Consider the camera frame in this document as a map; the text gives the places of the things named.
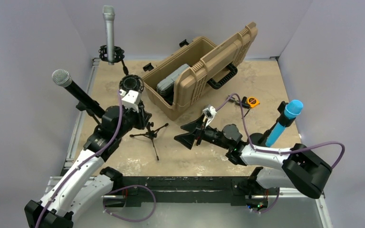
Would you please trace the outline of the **black tripod shock mount stand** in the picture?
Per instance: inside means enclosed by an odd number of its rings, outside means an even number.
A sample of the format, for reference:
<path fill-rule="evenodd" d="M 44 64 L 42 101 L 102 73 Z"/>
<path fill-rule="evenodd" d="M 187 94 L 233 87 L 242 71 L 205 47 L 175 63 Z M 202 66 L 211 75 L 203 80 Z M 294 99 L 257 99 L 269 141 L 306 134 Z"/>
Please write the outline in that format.
<path fill-rule="evenodd" d="M 119 88 L 120 95 L 122 97 L 122 105 L 126 110 L 126 116 L 134 117 L 136 119 L 136 129 L 146 130 L 145 133 L 131 134 L 129 137 L 146 137 L 151 140 L 152 146 L 155 149 L 154 138 L 157 137 L 158 132 L 161 129 L 169 126 L 169 124 L 166 123 L 155 130 L 152 129 L 152 127 L 154 127 L 154 123 L 150 121 L 152 114 L 145 111 L 144 103 L 141 99 L 142 92 L 144 90 L 144 82 L 142 78 L 137 75 L 126 75 L 121 79 Z"/>

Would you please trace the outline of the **black round base stand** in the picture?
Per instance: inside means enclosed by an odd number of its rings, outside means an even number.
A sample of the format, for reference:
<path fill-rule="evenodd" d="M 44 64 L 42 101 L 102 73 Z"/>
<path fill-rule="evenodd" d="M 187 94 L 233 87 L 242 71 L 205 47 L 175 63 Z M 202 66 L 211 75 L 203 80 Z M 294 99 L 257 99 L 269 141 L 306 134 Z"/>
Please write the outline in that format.
<path fill-rule="evenodd" d="M 78 104 L 76 105 L 76 109 L 81 112 L 86 111 L 87 115 L 92 117 L 94 119 L 94 121 L 97 123 L 96 129 L 100 129 L 100 128 L 102 128 L 102 124 L 99 121 L 99 118 L 102 118 L 102 116 L 106 112 L 96 100 L 93 100 L 93 101 L 95 103 L 95 107 L 93 107 L 93 109 L 86 106 L 81 101 L 79 101 Z"/>

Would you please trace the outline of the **black microphone silver grille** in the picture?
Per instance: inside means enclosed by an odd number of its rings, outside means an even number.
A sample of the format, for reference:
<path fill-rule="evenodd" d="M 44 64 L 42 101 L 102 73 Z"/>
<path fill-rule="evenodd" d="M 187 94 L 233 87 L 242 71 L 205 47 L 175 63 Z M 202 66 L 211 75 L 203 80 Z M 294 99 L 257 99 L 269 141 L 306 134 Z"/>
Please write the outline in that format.
<path fill-rule="evenodd" d="M 73 97 L 84 104 L 99 118 L 105 114 L 104 109 L 99 105 L 99 103 L 93 100 L 84 90 L 80 88 L 80 86 L 78 86 L 73 81 L 70 73 L 67 70 L 55 70 L 52 73 L 52 80 L 56 85 L 65 88 L 71 95 L 73 95 Z"/>

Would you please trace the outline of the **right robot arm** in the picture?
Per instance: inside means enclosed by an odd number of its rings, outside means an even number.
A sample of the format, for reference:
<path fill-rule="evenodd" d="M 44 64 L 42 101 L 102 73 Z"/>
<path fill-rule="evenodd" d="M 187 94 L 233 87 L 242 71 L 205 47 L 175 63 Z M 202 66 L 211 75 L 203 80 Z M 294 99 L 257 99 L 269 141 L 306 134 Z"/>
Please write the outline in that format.
<path fill-rule="evenodd" d="M 174 140 L 188 149 L 206 141 L 227 150 L 226 157 L 235 165 L 260 166 L 254 177 L 249 178 L 248 188 L 260 193 L 270 188 L 294 188 L 303 195 L 317 199 L 332 173 L 332 167 L 305 145 L 296 143 L 291 148 L 272 149 L 250 146 L 242 140 L 242 134 L 235 124 L 228 124 L 222 130 L 206 125 L 202 115 L 197 120 L 182 125 L 186 132 Z"/>

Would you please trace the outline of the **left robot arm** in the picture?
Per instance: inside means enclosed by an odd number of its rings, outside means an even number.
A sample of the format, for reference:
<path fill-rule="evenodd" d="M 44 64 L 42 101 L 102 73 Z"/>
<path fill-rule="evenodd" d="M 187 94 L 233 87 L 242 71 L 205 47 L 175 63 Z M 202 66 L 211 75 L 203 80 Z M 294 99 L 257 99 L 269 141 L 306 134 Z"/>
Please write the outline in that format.
<path fill-rule="evenodd" d="M 143 130 L 152 117 L 144 110 L 122 106 L 108 107 L 77 160 L 62 179 L 39 201 L 30 200 L 25 214 L 31 228 L 71 228 L 87 209 L 106 193 L 118 194 L 123 187 L 122 174 L 105 168 L 88 180 L 119 147 L 122 137 L 132 129 Z"/>

